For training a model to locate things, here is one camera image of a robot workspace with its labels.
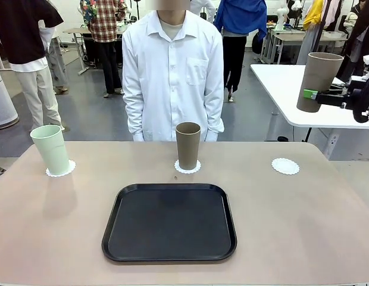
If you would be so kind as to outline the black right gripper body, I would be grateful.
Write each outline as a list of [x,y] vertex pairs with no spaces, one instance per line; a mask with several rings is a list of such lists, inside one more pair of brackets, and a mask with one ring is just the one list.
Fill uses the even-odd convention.
[[348,98],[346,108],[352,110],[356,122],[368,122],[369,88],[354,89]]

